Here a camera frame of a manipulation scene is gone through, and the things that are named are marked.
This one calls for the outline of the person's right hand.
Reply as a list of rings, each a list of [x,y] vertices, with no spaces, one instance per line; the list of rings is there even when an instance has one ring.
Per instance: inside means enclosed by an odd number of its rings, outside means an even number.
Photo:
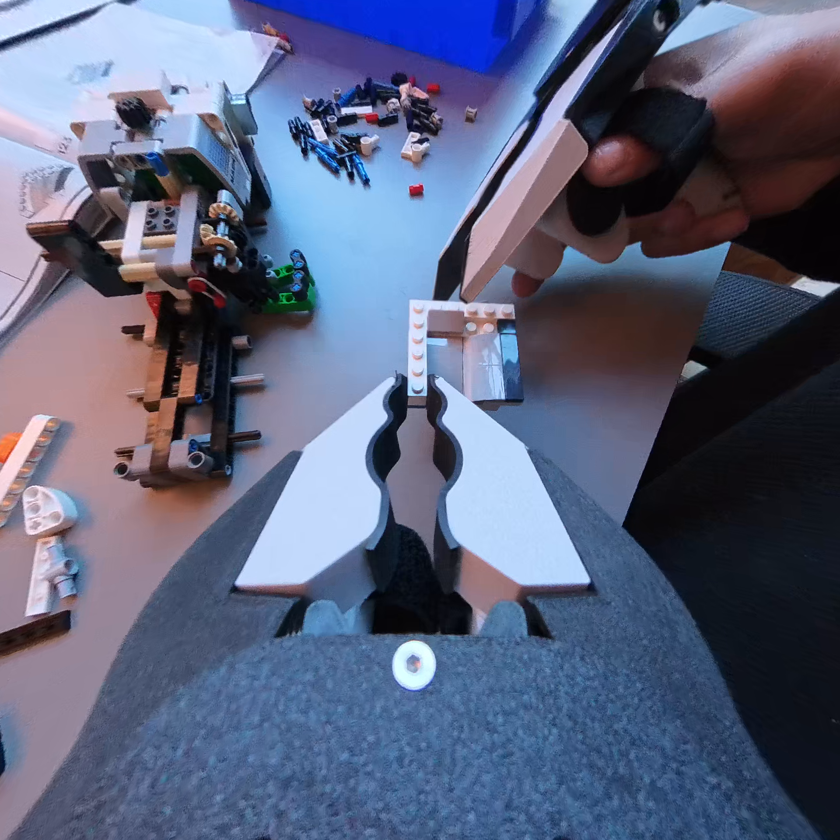
[[[697,218],[674,201],[630,223],[646,257],[733,242],[839,176],[839,9],[769,15],[657,56],[644,80],[704,98],[713,145],[742,208]]]

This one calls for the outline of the dark mesh office chair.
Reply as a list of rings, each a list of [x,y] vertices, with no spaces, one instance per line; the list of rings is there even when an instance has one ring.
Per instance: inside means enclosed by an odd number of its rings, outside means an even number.
[[[786,286],[723,270],[678,384],[747,352],[837,289],[807,277]]]

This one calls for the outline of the person's right forearm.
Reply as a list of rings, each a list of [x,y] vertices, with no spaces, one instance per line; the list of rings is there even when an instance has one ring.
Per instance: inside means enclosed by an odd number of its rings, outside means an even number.
[[[839,180],[789,213],[754,220],[735,244],[814,280],[839,282]]]

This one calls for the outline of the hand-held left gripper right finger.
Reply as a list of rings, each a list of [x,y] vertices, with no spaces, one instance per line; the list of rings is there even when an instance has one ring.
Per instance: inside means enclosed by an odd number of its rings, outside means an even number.
[[[478,613],[591,584],[526,446],[440,376],[428,378],[437,501],[434,567]]]

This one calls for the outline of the white windshield lego assembly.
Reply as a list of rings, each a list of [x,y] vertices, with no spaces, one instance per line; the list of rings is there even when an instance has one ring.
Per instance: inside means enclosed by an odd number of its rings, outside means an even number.
[[[424,300],[409,303],[406,376],[410,406],[425,406],[431,375],[446,379],[486,410],[523,401],[512,304]],[[428,338],[427,314],[432,309],[463,310],[462,336]]]

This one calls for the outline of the blue plastic bin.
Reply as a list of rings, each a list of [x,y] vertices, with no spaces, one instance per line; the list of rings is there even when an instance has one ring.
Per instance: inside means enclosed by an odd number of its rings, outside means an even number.
[[[538,1],[262,1],[262,5],[486,72]]]

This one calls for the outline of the partly built lego truck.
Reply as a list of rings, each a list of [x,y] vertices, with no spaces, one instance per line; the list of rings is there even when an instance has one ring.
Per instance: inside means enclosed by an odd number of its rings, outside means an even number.
[[[251,348],[236,316],[311,313],[316,302],[302,252],[275,268],[255,241],[271,195],[248,95],[153,70],[78,105],[77,165],[104,223],[70,211],[27,232],[102,296],[143,293],[150,307],[150,321],[122,329],[143,333],[151,356],[143,442],[116,450],[114,473],[145,488],[228,477],[237,442],[260,439],[234,428],[237,357]]]

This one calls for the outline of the white rounded triangle lego piece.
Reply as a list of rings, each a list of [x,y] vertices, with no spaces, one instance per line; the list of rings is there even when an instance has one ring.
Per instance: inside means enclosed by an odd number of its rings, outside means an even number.
[[[29,537],[43,539],[73,527],[77,506],[67,493],[45,486],[28,486],[22,495],[24,529]]]

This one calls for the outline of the white lego beam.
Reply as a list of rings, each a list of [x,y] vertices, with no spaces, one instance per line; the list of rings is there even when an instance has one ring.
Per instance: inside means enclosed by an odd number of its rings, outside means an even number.
[[[61,426],[57,416],[34,415],[3,461],[1,471],[1,527],[11,516],[39,461]]]

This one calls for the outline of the pile of small lego pieces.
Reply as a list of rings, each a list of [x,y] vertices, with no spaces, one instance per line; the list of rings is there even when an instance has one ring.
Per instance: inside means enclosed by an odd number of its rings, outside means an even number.
[[[389,80],[367,77],[326,98],[303,96],[303,114],[290,118],[287,130],[304,159],[367,188],[368,164],[382,146],[384,130],[404,130],[400,158],[412,165],[424,162],[445,123],[437,102],[441,92],[439,82],[422,87],[402,71]]]

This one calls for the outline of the short black lego beam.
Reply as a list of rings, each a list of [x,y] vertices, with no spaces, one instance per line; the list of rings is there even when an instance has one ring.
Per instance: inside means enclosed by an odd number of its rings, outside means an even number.
[[[35,618],[1,632],[1,657],[69,633],[72,611],[64,610]]]

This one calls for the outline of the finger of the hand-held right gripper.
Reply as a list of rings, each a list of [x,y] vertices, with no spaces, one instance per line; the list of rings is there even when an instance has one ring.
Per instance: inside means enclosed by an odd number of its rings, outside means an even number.
[[[435,300],[449,299],[456,289],[464,284],[469,238],[474,226],[497,194],[510,168],[530,141],[547,106],[546,103],[551,101],[556,91],[582,63],[591,49],[590,39],[568,39],[552,64],[546,69],[534,90],[533,102],[529,110],[494,160],[465,210],[456,231],[450,236],[439,257],[434,285]]]
[[[564,194],[589,153],[565,111],[617,30],[615,25],[608,31],[548,102],[524,150],[474,224],[460,286],[464,301],[477,299],[518,250],[521,257],[551,265],[557,247],[567,245],[597,262],[610,263],[627,246],[624,215],[606,234],[585,237],[571,224]]]

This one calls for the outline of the open instruction booklet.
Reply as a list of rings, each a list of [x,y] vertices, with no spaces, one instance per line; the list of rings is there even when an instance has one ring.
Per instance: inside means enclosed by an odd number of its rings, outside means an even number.
[[[90,191],[76,166],[70,125],[79,100],[109,103],[120,82],[161,74],[193,92],[225,81],[250,93],[277,63],[277,42],[261,33],[188,24],[133,5],[111,3],[81,20],[2,44],[2,336],[60,284],[28,236],[50,211],[67,217]]]

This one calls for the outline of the white lego connector grey pin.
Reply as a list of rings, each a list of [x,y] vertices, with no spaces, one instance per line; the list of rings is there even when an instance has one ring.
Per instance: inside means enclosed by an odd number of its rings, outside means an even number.
[[[76,596],[79,567],[65,551],[60,535],[38,539],[30,575],[26,616],[49,613],[55,599]]]

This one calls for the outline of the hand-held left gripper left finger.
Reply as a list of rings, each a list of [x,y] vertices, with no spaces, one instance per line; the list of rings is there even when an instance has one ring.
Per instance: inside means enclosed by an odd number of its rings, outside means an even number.
[[[302,450],[239,591],[332,601],[346,612],[384,590],[400,546],[386,478],[401,456],[402,423],[395,374]]]

